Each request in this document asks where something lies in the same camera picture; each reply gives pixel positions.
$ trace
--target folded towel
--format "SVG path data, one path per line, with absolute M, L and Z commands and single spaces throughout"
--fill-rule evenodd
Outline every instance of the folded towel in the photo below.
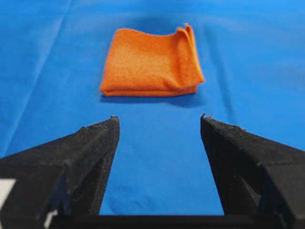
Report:
M 100 91 L 105 96 L 176 96 L 204 82 L 192 28 L 172 35 L 119 29 L 113 38 Z

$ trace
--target white label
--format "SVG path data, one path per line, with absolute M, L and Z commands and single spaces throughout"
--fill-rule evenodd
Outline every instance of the white label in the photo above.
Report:
M 0 210 L 10 194 L 10 191 L 14 187 L 16 179 L 0 179 Z

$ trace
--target blue tablecloth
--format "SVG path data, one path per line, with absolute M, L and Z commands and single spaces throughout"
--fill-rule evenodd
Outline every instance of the blue tablecloth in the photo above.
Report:
M 0 156 L 117 115 L 101 214 L 222 214 L 200 116 L 305 149 L 305 2 L 10 0 L 0 3 Z M 98 91 L 116 29 L 192 25 L 206 83 L 173 98 Z

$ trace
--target black plastic part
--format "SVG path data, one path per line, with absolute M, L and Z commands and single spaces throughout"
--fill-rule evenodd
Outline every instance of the black plastic part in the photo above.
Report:
M 204 116 L 201 135 L 225 214 L 276 214 L 305 228 L 304 151 Z
M 2 225 L 41 228 L 54 209 L 97 215 L 119 135 L 112 117 L 1 159 L 0 178 L 17 180 L 0 211 Z
M 275 229 L 266 216 L 58 216 L 52 229 Z

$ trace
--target orange towel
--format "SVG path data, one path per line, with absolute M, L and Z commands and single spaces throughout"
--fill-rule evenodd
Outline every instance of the orange towel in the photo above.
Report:
M 192 28 L 172 35 L 119 29 L 113 38 L 100 91 L 105 96 L 176 96 L 204 82 Z

